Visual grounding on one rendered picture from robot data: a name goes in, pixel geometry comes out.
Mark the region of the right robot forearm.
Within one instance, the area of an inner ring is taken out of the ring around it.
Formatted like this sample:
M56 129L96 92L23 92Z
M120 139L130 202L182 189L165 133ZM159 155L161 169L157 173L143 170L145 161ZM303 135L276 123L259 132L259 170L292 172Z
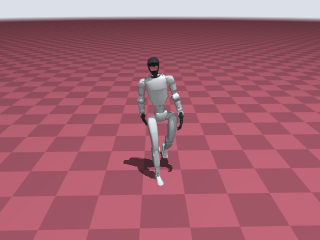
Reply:
M142 116L142 114L145 115L145 103L143 103L143 104L138 103L138 106L139 106L139 114L140 114L140 116Z

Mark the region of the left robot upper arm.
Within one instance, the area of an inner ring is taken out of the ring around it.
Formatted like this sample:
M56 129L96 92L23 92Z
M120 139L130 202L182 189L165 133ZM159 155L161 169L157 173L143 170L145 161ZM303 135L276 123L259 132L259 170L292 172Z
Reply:
M165 75L165 78L166 78L166 82L168 84L170 84L169 87L170 87L170 91L172 93L172 96L171 96L172 100L173 101L179 100L180 97L179 97L179 95L177 93L177 87L176 87L176 83L175 83L174 77L171 76L171 75Z

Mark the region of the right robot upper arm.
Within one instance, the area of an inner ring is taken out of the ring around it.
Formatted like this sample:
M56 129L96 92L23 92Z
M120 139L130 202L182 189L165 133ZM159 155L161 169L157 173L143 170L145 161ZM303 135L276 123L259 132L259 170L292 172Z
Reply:
M146 78L140 79L138 82L138 94L139 97L137 102L140 104L144 104L146 102L145 99L145 86L146 86Z

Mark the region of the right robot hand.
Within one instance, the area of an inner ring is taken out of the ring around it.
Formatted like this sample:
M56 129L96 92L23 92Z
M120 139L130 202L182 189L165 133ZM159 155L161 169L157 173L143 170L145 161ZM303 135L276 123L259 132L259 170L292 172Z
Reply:
M145 120L145 114L142 113L140 117L142 118L142 121L143 121L143 122L145 123L145 125L147 126L147 122L146 122L146 120Z

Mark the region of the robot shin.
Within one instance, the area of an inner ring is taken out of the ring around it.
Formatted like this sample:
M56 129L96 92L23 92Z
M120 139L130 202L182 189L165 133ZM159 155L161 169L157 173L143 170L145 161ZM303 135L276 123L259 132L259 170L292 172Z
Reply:
M158 151L153 152L153 149L151 147L151 152L152 152L152 162L155 168L155 175L157 177L160 176L160 155Z
M172 143L166 143L166 140L165 140L164 141L164 151L168 150L172 145L173 145L173 142Z

